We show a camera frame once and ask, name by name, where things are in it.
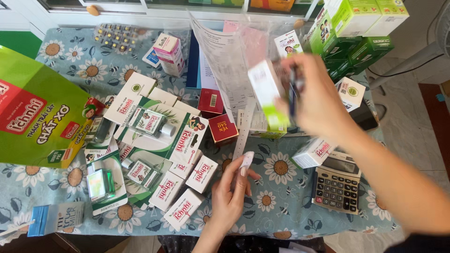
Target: calculator display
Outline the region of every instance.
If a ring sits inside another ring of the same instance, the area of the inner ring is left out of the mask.
[[[328,157],[327,159],[325,159],[322,166],[351,174],[358,174],[360,170],[354,163],[347,163],[342,160],[334,159],[332,157]]]

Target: tablecloth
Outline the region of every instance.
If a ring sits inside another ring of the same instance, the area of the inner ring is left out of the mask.
[[[93,29],[50,29],[36,60],[45,63],[103,102],[105,96],[117,94],[130,75],[138,72],[156,79],[159,88],[196,107],[199,90],[185,88],[187,68],[183,76],[177,78],[165,74],[161,66],[154,68],[141,60],[161,32],[148,30],[140,37],[142,43],[139,43],[133,52],[128,53],[95,42],[92,38]],[[189,31],[164,32],[181,38],[183,54],[187,58]],[[364,74],[353,78],[368,86]],[[372,101],[369,91],[364,96]],[[375,110],[373,103],[369,103],[369,106]],[[383,142],[381,129],[369,134]],[[364,175],[359,184],[358,215],[331,211],[312,204],[314,168],[299,169],[289,161],[298,146],[308,139],[309,137],[283,137],[279,140],[248,138],[245,151],[255,151],[252,168],[262,175],[262,178],[251,181],[252,197],[245,197],[242,217],[233,225],[229,234],[311,239],[344,230],[372,234],[398,227]],[[232,159],[234,144],[217,148],[208,137],[202,141],[200,147],[206,156],[219,163],[219,172],[215,175],[216,179],[219,179],[222,167]],[[76,168],[79,168],[76,171],[82,171],[82,180],[74,182],[70,174]],[[33,206],[66,201],[86,201],[84,222],[64,231],[85,235],[198,236],[214,213],[211,193],[207,191],[204,194],[206,200],[179,231],[163,218],[164,212],[158,208],[142,211],[134,205],[126,204],[93,217],[82,152],[68,169],[0,164],[0,171],[0,230],[14,228],[29,221]],[[18,231],[4,236],[0,243],[4,244],[21,233],[25,232]]]

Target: electrical cable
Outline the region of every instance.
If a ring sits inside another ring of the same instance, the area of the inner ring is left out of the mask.
[[[441,13],[442,8],[444,7],[444,5],[445,5],[447,2],[448,2],[447,0],[444,1],[444,3],[442,4],[441,8],[440,8],[439,11],[437,12],[436,16],[433,18],[433,20],[431,21],[430,25],[428,26],[428,29],[427,29],[427,45],[430,44],[430,40],[429,40],[428,37],[429,37],[429,35],[430,35],[430,29],[431,29],[431,26],[433,25],[434,21],[436,21],[436,18],[439,16],[439,14]]]
[[[379,77],[393,77],[393,76],[405,74],[405,73],[411,72],[411,71],[413,71],[413,70],[416,70],[416,69],[420,68],[421,66],[423,66],[423,65],[425,65],[425,64],[427,64],[427,63],[429,63],[429,62],[431,62],[432,60],[435,60],[435,59],[437,59],[437,58],[439,58],[439,57],[441,57],[441,56],[443,56],[443,55],[444,55],[444,54],[440,54],[440,55],[438,55],[438,56],[436,56],[436,57],[434,57],[434,58],[432,58],[432,59],[426,61],[424,64],[422,64],[422,65],[420,65],[420,66],[418,66],[418,67],[416,67],[416,68],[413,68],[413,69],[410,69],[410,70],[406,70],[406,71],[403,71],[403,72],[400,72],[400,73],[397,73],[397,74],[392,74],[392,75],[389,75],[389,76],[378,75],[377,73],[375,73],[375,72],[373,72],[372,70],[370,70],[370,68],[367,68],[367,69],[368,69],[370,72],[372,72],[372,74],[377,75],[377,76],[379,76]]]

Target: calculator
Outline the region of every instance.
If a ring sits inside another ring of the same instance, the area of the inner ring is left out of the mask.
[[[328,209],[358,214],[361,170],[348,154],[333,151],[314,172],[312,203]]]

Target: phone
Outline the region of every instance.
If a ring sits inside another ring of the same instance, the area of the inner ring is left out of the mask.
[[[379,127],[379,123],[374,113],[367,105],[366,99],[363,98],[361,105],[355,110],[349,112],[351,118],[364,130],[369,131]]]

